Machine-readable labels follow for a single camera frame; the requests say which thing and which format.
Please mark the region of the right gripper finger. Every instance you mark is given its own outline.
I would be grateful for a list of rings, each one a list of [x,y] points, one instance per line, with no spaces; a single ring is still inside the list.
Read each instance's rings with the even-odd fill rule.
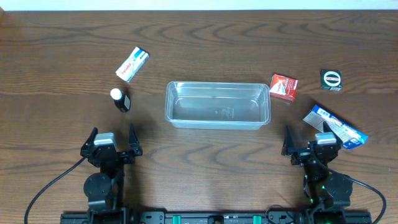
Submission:
[[[289,126],[285,127],[284,143],[282,146],[281,155],[288,156],[295,152],[294,140]]]
[[[335,139],[336,139],[336,143],[339,144],[339,145],[342,145],[343,141],[342,141],[342,140],[340,139],[340,137],[334,132],[334,130],[332,130],[332,129],[330,128],[330,125],[329,125],[326,121],[323,122],[323,132],[324,132],[324,133],[332,133],[332,134],[334,135]]]

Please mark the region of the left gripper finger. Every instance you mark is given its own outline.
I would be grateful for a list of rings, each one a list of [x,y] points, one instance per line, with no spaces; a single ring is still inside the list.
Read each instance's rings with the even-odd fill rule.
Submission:
[[[94,145],[94,140],[97,134],[98,134],[98,128],[94,127],[90,136],[82,145],[82,149],[90,149]]]
[[[139,140],[136,136],[134,125],[131,123],[129,127],[129,141],[128,144],[133,151],[140,151],[141,146]]]

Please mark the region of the blue white medicine box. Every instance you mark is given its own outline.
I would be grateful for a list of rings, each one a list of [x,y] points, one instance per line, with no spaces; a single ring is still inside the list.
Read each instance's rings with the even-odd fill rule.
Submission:
[[[354,149],[366,143],[368,136],[351,127],[322,107],[315,105],[303,118],[303,121],[315,129],[323,132],[323,122],[329,125],[331,130],[342,141],[345,149]]]

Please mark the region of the green box round logo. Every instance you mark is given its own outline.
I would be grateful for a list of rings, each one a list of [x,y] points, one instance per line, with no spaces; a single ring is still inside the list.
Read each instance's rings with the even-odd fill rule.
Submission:
[[[340,91],[342,89],[342,75],[337,70],[321,70],[320,89]]]

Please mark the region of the red medicine box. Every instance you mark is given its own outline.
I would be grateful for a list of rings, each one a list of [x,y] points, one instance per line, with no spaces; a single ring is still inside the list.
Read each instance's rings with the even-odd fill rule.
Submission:
[[[294,101],[297,95],[298,80],[274,74],[270,85],[270,95],[288,101]]]

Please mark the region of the white Panadol box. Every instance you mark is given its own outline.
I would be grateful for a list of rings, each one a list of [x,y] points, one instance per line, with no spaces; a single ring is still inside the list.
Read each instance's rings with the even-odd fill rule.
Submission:
[[[145,50],[135,47],[130,56],[116,70],[116,75],[125,82],[130,82],[148,58],[149,54]]]

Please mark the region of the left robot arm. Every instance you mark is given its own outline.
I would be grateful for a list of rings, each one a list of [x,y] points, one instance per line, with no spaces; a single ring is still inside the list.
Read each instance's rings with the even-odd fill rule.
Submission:
[[[100,134],[94,128],[82,145],[80,155],[100,171],[89,176],[84,183],[91,212],[102,212],[121,208],[124,190],[124,166],[135,163],[142,156],[142,148],[135,134],[134,125],[129,127],[130,150],[118,151],[113,133]]]

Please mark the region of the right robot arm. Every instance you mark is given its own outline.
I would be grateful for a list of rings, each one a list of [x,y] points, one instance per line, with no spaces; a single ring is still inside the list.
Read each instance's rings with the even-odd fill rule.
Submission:
[[[281,154],[290,156],[293,166],[304,168],[303,190],[314,206],[322,210],[350,206],[353,183],[329,170],[328,163],[338,156],[342,142],[330,126],[323,122],[323,132],[315,135],[306,147],[295,145],[290,128],[285,128]]]

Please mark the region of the clear plastic container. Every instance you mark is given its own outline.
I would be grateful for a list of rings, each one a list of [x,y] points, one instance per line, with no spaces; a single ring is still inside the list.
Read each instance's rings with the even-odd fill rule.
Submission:
[[[271,121],[262,83],[170,82],[165,119],[176,128],[258,130]]]

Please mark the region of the dark bottle white cap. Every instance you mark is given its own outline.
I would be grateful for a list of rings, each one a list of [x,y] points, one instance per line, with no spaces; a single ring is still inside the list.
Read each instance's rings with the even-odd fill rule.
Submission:
[[[130,110],[131,100],[127,96],[127,94],[122,92],[119,88],[113,88],[110,91],[110,96],[114,100],[114,104],[116,105],[116,107],[121,112],[126,113],[126,112],[128,112]]]

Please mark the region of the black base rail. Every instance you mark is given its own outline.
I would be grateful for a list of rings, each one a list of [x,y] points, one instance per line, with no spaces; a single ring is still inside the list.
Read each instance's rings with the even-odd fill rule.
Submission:
[[[371,223],[368,212],[321,212],[309,214],[271,209],[264,213],[188,213],[188,212],[133,212],[120,210],[106,213],[64,213],[61,224],[82,223],[138,223],[138,224],[265,224],[265,223]]]

